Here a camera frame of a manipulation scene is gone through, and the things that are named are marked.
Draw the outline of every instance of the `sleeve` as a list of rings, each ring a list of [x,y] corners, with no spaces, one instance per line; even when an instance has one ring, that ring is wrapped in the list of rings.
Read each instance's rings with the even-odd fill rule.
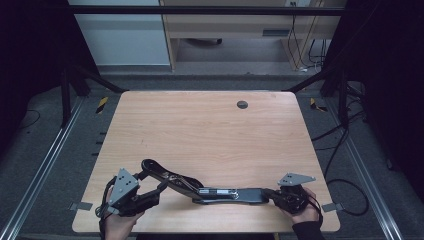
[[[292,228],[298,240],[325,240],[319,221],[296,223]]]

